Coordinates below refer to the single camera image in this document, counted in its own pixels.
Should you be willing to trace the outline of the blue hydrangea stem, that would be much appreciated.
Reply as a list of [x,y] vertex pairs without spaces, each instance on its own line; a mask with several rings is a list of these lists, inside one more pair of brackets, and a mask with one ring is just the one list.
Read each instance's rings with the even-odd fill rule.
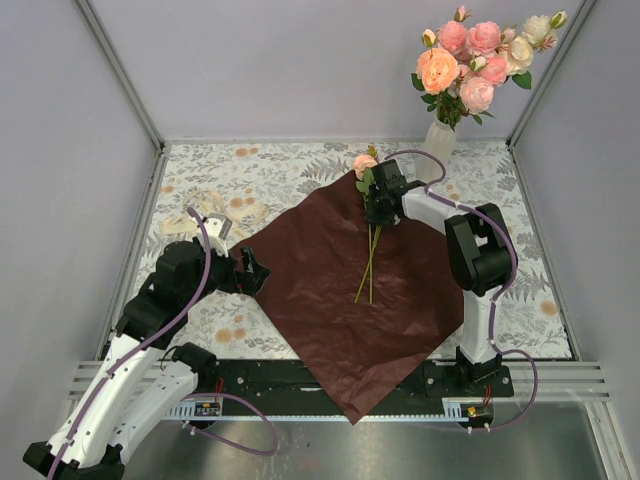
[[358,303],[365,287],[366,283],[369,283],[369,303],[373,302],[373,262],[374,255],[379,243],[379,238],[381,235],[382,226],[381,225],[369,225],[368,226],[368,258],[367,264],[360,280],[359,287],[357,289],[354,302]]

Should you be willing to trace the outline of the large pink peony stem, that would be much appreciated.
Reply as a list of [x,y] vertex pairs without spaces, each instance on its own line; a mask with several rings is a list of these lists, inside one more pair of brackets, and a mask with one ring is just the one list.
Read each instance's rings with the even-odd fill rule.
[[473,58],[459,88],[459,98],[466,115],[481,124],[481,116],[488,115],[496,88],[503,85],[506,78],[507,61],[502,56]]

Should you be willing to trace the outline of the left aluminium frame post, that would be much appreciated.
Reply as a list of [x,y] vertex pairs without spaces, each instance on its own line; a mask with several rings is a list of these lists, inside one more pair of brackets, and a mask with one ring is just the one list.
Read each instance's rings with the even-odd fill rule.
[[73,4],[87,25],[125,100],[144,130],[149,143],[155,151],[162,151],[165,146],[164,139],[135,88],[93,2],[89,0],[74,0]]

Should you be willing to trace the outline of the red wrapping paper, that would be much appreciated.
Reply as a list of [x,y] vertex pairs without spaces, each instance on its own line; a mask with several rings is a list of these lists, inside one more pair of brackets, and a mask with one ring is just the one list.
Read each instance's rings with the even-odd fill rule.
[[381,232],[373,303],[368,226],[356,178],[317,189],[247,238],[271,270],[256,300],[329,397],[358,422],[462,324],[445,237],[410,219]]

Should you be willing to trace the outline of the white ribbed vase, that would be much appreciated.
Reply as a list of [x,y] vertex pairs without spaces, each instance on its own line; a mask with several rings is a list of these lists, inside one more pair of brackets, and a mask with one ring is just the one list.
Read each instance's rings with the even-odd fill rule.
[[[435,156],[447,167],[457,139],[456,132],[439,119],[431,123],[421,150]],[[428,183],[442,176],[440,165],[430,157],[418,155],[414,162],[418,180]]]

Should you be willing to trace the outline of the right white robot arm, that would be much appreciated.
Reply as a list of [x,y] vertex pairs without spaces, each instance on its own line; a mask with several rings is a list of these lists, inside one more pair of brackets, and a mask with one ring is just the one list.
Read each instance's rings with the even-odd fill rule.
[[380,230],[402,218],[442,233],[450,271],[463,290],[463,336],[452,366],[444,369],[443,388],[469,396],[496,392],[502,354],[494,339],[501,296],[517,273],[517,256],[502,213],[494,204],[472,208],[434,193],[420,181],[409,182],[397,163],[366,167],[357,189],[366,221]]

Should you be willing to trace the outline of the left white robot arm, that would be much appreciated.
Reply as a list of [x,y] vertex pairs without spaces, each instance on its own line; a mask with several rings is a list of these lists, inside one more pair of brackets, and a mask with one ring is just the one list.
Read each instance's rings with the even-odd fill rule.
[[185,343],[169,345],[189,310],[215,291],[255,296],[269,277],[250,248],[220,255],[208,242],[165,247],[138,294],[124,307],[98,373],[73,413],[23,461],[48,479],[120,479],[133,454],[183,398],[212,392],[216,358]]

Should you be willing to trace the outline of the orange peach rose stem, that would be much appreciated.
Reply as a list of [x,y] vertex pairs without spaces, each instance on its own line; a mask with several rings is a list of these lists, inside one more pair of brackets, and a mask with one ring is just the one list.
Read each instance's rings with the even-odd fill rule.
[[437,46],[438,36],[433,30],[426,29],[421,40],[425,51],[417,59],[411,83],[421,94],[427,110],[435,112],[440,122],[454,129],[451,121],[453,100],[448,90],[459,76],[458,62],[450,52]]

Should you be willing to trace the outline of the cream ribbon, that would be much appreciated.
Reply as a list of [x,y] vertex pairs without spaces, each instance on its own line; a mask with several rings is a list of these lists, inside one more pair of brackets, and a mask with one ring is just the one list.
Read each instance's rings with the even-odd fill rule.
[[[214,190],[195,190],[188,194],[182,208],[194,207],[202,219],[225,217],[231,222],[229,238],[245,239],[251,235],[253,227],[260,226],[269,214],[269,208],[253,197],[234,197],[226,200]],[[196,232],[195,220],[186,212],[182,216],[173,215],[159,224],[164,235],[178,235]]]

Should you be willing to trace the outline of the cream rose stem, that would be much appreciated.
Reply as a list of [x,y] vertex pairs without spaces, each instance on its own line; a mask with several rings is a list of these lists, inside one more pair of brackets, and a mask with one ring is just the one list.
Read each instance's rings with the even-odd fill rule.
[[557,11],[553,15],[529,17],[519,34],[505,44],[502,56],[507,63],[507,77],[518,87],[530,90],[533,77],[530,67],[536,53],[552,50],[558,40],[558,31],[568,22],[566,11]]

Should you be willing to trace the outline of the floral table mat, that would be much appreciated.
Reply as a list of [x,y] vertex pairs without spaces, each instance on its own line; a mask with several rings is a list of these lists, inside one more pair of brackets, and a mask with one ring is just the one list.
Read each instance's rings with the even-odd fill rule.
[[[120,301],[128,301],[173,239],[166,223],[194,207],[222,213],[235,244],[258,232],[315,189],[348,172],[363,143],[174,144],[163,155],[143,209],[140,241]],[[496,340],[514,358],[569,359],[573,353],[507,146],[499,140],[458,142],[438,194],[469,205],[498,205],[519,258],[504,294]],[[250,298],[217,293],[196,306],[175,342],[193,342],[222,358],[286,359],[295,352]]]

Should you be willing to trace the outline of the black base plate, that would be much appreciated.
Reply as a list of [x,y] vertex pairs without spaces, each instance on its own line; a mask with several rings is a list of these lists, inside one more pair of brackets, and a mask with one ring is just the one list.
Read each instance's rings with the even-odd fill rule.
[[[311,372],[300,361],[220,360],[216,391],[250,401],[269,417],[344,417]],[[454,415],[448,401],[479,406],[514,396],[511,374],[497,372],[467,385],[451,362],[425,361],[370,411],[373,417]]]

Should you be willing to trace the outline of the small pink rose stem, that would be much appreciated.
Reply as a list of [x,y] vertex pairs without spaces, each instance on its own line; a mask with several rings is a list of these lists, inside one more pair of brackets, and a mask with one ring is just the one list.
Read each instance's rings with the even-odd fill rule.
[[480,56],[492,58],[505,51],[515,36],[513,27],[501,30],[495,22],[481,22],[468,30],[466,47],[473,59]]

